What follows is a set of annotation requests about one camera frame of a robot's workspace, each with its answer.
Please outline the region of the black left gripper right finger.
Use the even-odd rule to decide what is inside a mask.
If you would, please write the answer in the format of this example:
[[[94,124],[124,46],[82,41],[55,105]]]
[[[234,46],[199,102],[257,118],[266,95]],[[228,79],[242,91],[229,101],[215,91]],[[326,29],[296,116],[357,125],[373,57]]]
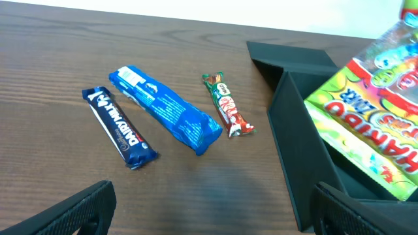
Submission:
[[[355,199],[319,182],[310,197],[316,234],[417,235],[417,203]]]

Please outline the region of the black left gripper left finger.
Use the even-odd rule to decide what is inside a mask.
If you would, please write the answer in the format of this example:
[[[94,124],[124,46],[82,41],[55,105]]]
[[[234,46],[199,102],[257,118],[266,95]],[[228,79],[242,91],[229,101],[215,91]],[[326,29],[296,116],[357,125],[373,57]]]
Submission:
[[[1,234],[107,234],[116,204],[112,182],[99,181],[29,219],[2,230]]]

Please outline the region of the purple Dairy Milk bar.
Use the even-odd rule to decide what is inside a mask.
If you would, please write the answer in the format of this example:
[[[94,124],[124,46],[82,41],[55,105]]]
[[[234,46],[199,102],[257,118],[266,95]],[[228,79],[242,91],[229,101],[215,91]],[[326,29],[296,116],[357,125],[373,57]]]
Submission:
[[[126,167],[138,169],[158,157],[145,138],[121,110],[113,94],[103,86],[82,90],[95,117],[115,145]]]

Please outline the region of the green Haribo gummy bag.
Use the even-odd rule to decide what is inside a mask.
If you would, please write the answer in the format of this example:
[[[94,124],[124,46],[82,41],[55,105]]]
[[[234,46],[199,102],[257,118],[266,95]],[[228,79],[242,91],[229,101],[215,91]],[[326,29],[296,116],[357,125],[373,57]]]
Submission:
[[[417,2],[304,101],[321,138],[393,197],[417,192]]]

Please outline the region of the blue Oreo cookie pack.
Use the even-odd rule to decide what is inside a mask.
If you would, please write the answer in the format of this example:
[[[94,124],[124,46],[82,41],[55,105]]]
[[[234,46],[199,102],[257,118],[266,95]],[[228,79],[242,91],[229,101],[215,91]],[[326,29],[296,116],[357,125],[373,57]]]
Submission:
[[[223,132],[211,116],[133,65],[110,73],[108,79],[196,155],[203,155]]]

